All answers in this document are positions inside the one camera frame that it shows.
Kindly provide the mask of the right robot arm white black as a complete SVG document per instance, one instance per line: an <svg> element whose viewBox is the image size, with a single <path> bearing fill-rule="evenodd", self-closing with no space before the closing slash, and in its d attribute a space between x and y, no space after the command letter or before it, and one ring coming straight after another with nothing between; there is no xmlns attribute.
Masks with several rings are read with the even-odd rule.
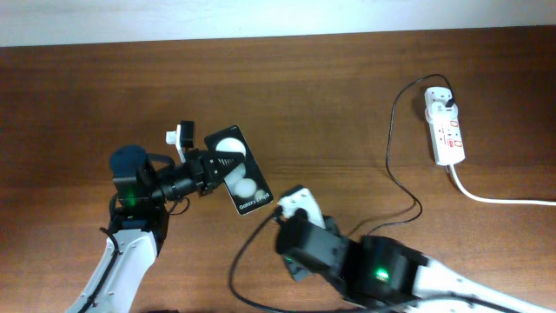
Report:
<svg viewBox="0 0 556 313"><path fill-rule="evenodd" d="M332 218L319 227L304 215L281 223L275 250L295 281L322 276L342 298L373 312L542 312L476 283L443 263L386 236L354 241Z"/></svg>

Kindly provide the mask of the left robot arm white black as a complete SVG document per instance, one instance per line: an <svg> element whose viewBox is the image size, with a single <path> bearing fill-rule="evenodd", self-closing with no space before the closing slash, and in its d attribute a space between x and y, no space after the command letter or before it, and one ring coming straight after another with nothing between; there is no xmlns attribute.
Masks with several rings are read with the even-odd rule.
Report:
<svg viewBox="0 0 556 313"><path fill-rule="evenodd" d="M190 194L206 196L246 155L239 151L190 150L181 163L138 145L115 151L109 166L116 193L109 201L102 258L71 312L127 312L149 268L159 257L169 219Z"/></svg>

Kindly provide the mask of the black smartphone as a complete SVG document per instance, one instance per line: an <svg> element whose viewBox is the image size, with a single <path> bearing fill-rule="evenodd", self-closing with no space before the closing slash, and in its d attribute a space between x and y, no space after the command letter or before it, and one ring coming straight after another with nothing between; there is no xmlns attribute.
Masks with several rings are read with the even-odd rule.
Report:
<svg viewBox="0 0 556 313"><path fill-rule="evenodd" d="M260 166L237 125L206 136L204 142L210 151L241 152L245 156L245 161L225 176L223 181L240 216L274 201Z"/></svg>

